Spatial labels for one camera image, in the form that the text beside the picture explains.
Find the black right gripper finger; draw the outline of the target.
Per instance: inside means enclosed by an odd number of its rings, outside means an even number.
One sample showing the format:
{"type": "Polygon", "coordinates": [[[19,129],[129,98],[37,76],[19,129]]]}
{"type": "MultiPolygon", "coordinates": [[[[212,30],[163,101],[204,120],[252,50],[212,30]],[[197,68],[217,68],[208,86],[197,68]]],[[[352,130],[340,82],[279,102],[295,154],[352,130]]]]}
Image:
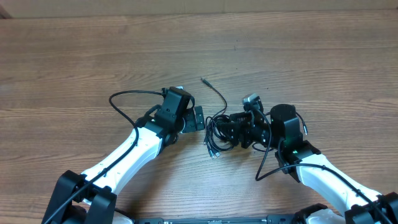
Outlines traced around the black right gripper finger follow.
{"type": "Polygon", "coordinates": [[[218,136],[222,141],[228,141],[232,145],[238,145],[240,135],[243,133],[243,127],[240,123],[219,122],[216,124],[218,136]]]}
{"type": "Polygon", "coordinates": [[[234,113],[229,116],[229,120],[239,123],[250,123],[252,121],[252,114],[250,112],[234,113]]]}

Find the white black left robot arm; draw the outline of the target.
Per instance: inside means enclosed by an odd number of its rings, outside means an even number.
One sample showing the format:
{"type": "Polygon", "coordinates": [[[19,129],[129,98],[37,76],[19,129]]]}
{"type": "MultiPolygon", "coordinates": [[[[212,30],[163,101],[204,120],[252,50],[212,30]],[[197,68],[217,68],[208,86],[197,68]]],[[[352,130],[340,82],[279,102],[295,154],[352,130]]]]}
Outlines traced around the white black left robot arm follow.
{"type": "Polygon", "coordinates": [[[203,110],[182,87],[164,88],[163,97],[132,121],[127,139],[97,165],[57,180],[43,223],[132,223],[116,211],[118,194],[145,164],[178,140],[180,133],[204,128],[203,110]]]}

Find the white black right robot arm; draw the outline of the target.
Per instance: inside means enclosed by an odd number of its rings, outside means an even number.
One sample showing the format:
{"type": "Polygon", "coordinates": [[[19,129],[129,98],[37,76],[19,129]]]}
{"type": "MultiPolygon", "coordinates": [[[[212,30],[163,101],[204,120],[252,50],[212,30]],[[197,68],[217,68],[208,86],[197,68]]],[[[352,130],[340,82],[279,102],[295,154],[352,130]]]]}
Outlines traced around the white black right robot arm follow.
{"type": "Polygon", "coordinates": [[[283,172],[321,195],[323,204],[301,209],[292,223],[397,223],[397,193],[381,194],[369,189],[337,169],[319,149],[303,138],[307,128],[295,106],[279,104],[263,113],[258,103],[245,103],[242,113],[215,121],[225,141],[243,148],[253,143],[266,151],[275,149],[278,168],[266,174],[283,172]]]}

